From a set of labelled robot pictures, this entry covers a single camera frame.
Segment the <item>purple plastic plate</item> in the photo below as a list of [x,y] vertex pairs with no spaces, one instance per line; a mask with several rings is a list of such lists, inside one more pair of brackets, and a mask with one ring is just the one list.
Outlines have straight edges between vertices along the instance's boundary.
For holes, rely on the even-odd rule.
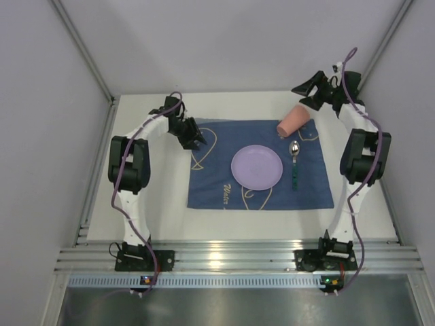
[[232,158],[230,168],[237,183],[254,191],[274,187],[283,174],[281,158],[263,145],[249,145],[238,150]]

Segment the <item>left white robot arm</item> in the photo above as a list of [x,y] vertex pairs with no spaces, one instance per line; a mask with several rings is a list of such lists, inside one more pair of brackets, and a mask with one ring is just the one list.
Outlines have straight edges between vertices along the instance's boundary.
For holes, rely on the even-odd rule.
[[145,216],[145,188],[150,182],[150,141],[169,133],[185,150],[198,150],[206,144],[193,117],[185,107],[154,109],[144,123],[124,136],[114,136],[109,146],[108,179],[114,186],[111,207],[124,218],[124,242],[148,246],[150,231]]

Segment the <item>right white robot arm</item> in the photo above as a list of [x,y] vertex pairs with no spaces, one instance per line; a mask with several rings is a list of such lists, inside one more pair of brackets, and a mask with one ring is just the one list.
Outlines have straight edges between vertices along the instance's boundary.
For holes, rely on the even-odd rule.
[[383,176],[392,141],[390,133],[381,131],[358,98],[360,80],[361,75],[353,71],[336,71],[332,77],[318,71],[292,89],[293,93],[301,95],[299,103],[303,107],[318,111],[329,104],[348,133],[339,165],[343,176],[341,199],[327,229],[329,237],[344,243],[357,236],[356,217],[367,193]]

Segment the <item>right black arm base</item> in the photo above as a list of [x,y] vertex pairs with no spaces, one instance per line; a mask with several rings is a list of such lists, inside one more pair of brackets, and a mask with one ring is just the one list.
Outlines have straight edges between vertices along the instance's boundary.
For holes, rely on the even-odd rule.
[[339,241],[326,230],[316,249],[295,250],[297,271],[356,271],[358,264],[353,250],[353,241]]

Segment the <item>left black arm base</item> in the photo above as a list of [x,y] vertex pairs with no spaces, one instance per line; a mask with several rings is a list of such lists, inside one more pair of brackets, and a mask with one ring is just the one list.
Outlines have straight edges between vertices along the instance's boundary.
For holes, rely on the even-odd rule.
[[154,250],[157,264],[150,250],[143,246],[133,246],[126,242],[112,242],[109,245],[109,254],[115,258],[115,271],[117,272],[153,272],[157,265],[158,272],[170,272],[175,263],[173,250]]

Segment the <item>spoon with green handle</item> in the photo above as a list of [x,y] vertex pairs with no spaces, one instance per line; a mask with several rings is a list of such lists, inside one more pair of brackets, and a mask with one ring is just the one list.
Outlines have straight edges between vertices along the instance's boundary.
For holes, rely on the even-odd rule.
[[298,141],[292,141],[289,146],[289,151],[292,156],[292,189],[298,189],[298,165],[297,156],[300,153],[300,145]]

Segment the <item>blue fish-print cloth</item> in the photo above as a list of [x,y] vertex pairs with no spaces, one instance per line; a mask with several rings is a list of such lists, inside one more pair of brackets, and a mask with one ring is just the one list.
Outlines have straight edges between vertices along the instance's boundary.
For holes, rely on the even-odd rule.
[[[319,133],[314,120],[283,138],[276,120],[198,119],[207,144],[191,153],[187,206],[191,209],[299,211],[334,206]],[[298,189],[292,189],[292,156],[289,146],[298,141]],[[263,145],[275,151],[283,163],[280,181],[264,191],[237,183],[230,164],[243,147]]]

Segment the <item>orange plastic cup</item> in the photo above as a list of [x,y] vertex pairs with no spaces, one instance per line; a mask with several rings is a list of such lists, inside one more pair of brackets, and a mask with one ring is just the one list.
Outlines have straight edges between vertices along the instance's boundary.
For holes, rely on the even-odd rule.
[[279,122],[278,135],[287,138],[293,132],[304,126],[310,120],[307,107],[302,104],[295,105],[290,112]]

